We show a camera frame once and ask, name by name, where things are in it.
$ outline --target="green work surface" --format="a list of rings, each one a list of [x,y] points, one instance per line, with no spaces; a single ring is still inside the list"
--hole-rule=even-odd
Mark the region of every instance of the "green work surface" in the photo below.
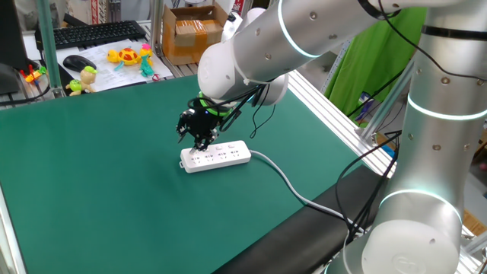
[[[0,112],[0,181],[30,274],[210,273],[302,207],[266,163],[187,174],[175,125],[195,77]],[[257,122],[271,108],[262,108]],[[313,199],[355,155],[291,92],[244,140]]]

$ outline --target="computer mouse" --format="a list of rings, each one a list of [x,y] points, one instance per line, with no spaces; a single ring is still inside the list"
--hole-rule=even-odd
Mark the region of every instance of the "computer mouse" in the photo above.
[[[65,68],[74,70],[75,72],[81,72],[84,67],[92,66],[93,69],[97,69],[97,66],[90,60],[83,56],[72,55],[68,56],[62,61]]]

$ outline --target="monitor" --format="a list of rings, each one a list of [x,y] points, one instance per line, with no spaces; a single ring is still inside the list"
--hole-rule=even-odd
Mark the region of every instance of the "monitor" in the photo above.
[[[0,94],[20,90],[15,69],[28,72],[30,64],[25,52],[22,31],[14,0],[0,1]]]

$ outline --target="computer keyboard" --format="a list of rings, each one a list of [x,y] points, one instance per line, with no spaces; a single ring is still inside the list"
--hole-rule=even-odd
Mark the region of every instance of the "computer keyboard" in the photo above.
[[[36,31],[37,49],[43,50],[40,32]],[[67,27],[54,30],[56,49],[75,46],[95,46],[125,39],[144,38],[145,31],[135,21]]]

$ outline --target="white power strip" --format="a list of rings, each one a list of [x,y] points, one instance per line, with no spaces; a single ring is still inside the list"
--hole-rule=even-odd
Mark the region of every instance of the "white power strip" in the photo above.
[[[180,166],[187,173],[245,164],[250,161],[252,156],[244,141],[209,145],[205,151],[190,152],[191,148],[181,151]]]

